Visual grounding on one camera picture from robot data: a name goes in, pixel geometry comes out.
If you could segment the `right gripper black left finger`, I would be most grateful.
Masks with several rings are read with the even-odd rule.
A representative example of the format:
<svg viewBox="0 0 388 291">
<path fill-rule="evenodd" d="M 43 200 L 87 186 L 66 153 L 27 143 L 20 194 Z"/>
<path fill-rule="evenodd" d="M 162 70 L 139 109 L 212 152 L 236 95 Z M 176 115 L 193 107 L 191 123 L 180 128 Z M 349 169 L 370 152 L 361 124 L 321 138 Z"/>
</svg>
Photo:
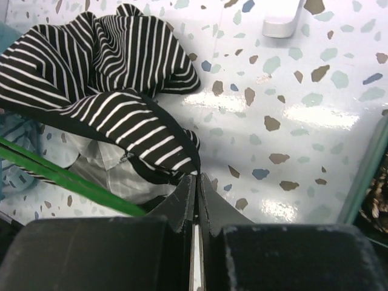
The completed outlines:
<svg viewBox="0 0 388 291">
<path fill-rule="evenodd" d="M 192 290 L 196 179 L 142 217 L 40 219 L 16 235 L 2 290 Z"/>
</svg>

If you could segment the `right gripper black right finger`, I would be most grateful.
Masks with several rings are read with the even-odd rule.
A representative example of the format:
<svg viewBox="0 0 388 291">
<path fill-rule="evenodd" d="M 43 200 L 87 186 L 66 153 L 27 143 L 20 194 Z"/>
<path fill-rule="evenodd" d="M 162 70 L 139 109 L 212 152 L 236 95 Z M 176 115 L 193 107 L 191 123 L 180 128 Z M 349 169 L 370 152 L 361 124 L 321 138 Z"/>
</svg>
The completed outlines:
<svg viewBox="0 0 388 291">
<path fill-rule="evenodd" d="M 347 224 L 256 224 L 198 180 L 204 290 L 386 290 L 371 242 Z"/>
</svg>

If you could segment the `green hanger with brass hook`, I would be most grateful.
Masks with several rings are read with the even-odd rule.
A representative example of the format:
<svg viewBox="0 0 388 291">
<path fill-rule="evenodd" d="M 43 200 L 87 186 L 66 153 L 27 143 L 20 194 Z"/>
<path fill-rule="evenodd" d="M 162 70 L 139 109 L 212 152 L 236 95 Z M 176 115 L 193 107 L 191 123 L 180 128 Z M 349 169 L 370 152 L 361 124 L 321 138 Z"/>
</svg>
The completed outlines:
<svg viewBox="0 0 388 291">
<path fill-rule="evenodd" d="M 130 216 L 146 214 L 140 207 L 110 193 L 80 176 L 1 138 L 1 156 L 34 174 L 43 176 L 69 191 L 75 192 L 97 204 Z"/>
</svg>

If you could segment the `black white striped tank top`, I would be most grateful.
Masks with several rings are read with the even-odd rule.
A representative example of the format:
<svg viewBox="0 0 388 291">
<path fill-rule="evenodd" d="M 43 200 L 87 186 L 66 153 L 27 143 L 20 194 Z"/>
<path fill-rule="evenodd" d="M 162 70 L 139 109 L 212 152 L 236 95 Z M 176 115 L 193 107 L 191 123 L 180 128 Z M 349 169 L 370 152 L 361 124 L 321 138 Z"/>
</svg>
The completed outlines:
<svg viewBox="0 0 388 291">
<path fill-rule="evenodd" d="M 1 55 L 1 107 L 130 155 L 154 184 L 201 168 L 198 137 L 154 102 L 201 85 L 170 27 L 131 4 L 36 25 Z"/>
</svg>

